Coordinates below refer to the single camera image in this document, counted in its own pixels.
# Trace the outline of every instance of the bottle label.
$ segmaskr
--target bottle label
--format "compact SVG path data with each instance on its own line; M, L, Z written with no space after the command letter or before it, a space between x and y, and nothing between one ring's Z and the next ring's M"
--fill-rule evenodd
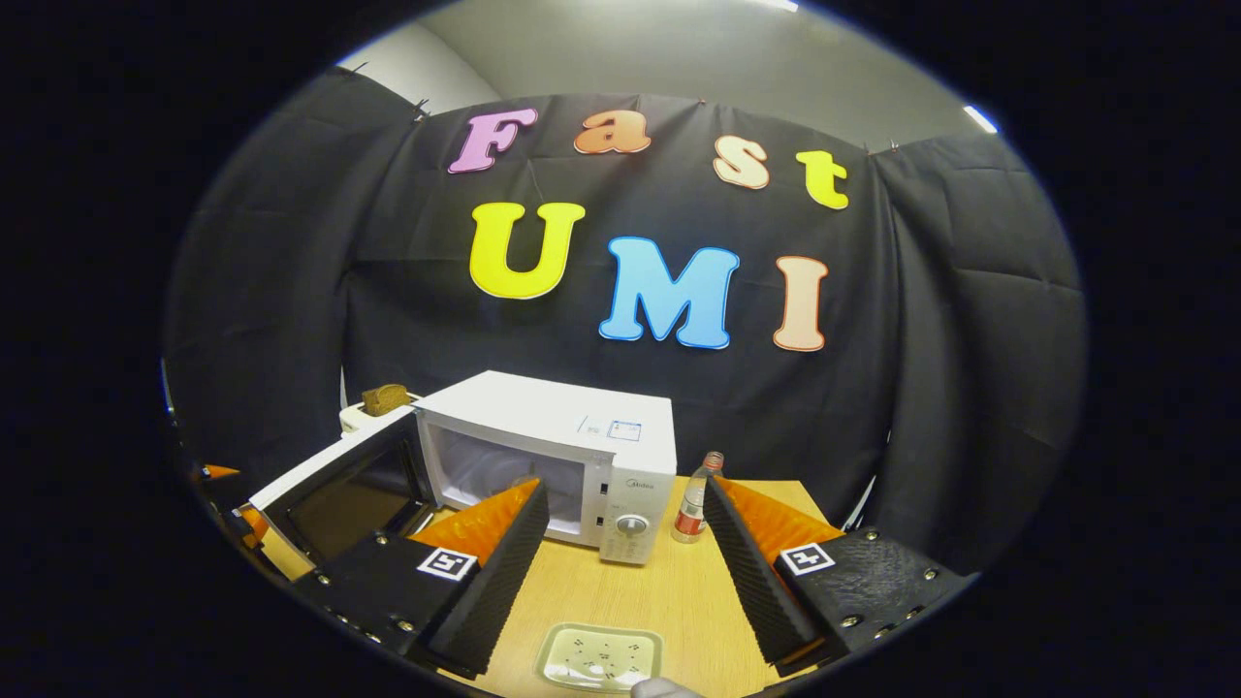
M673 527L685 535L697 535L702 533L702 518L691 517L685 512L676 512L676 522L673 523Z

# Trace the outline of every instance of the yellow letter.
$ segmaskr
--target yellow letter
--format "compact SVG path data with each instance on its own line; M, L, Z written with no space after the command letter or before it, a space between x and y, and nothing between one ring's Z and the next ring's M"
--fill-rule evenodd
M762 189L772 180L762 161L767 152L753 140L738 135L721 135L715 142L715 174L730 184L740 184L750 189Z
M573 221L586 216L586 209L577 204L539 206L539 217L547 221L539 265L529 272L515 272L508 263L509 238L513 237L513 224L525 212L521 204L506 202L483 204L474 209L478 226L469 256L469 276L491 296L537 298L556 288L568 262L568 236L573 232Z
M781 257L776 266L784 272L784 324L772 339L789 351L818 351L827 340L819 332L819 281L828 267L809 257Z
M582 122L588 129L577 134L573 148L587 155L593 153L637 153L650 145L647 138L647 117L638 112L601 112Z
M798 153L797 161L805 164L805 190L810 199L838 211L849 205L849 197L836 191L836 178L845 179L849 173L831 161L831 153L808 150Z

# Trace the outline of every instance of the ceiling light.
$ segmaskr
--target ceiling light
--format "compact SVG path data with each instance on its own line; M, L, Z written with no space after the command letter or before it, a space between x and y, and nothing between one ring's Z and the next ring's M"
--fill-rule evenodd
M789 2L788 0L753 0L759 5L767 5L771 7L779 7L781 10L788 10L789 12L797 11L797 2Z
M975 122L978 122L978 125L983 127L983 130L985 130L987 133L999 133L999 129L992 125L992 122L987 120L987 117L984 117L982 112L979 112L978 109L967 104L965 113L969 114Z

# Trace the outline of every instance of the plastic bottle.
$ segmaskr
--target plastic bottle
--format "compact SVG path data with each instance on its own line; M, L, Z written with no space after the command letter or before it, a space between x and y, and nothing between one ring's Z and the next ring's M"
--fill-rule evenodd
M702 497L706 494L706 478L720 474L724 469L724 453L711 451L702 458L702 465L690 476L685 486L685 498L673 522L673 538L680 543L695 543L706 528L702 518Z

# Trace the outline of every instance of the microwave control panel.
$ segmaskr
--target microwave control panel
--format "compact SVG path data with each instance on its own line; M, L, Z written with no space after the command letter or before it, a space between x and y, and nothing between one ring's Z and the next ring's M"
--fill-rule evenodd
M635 565L650 559L674 479L671 473L612 471L599 542L601 559Z

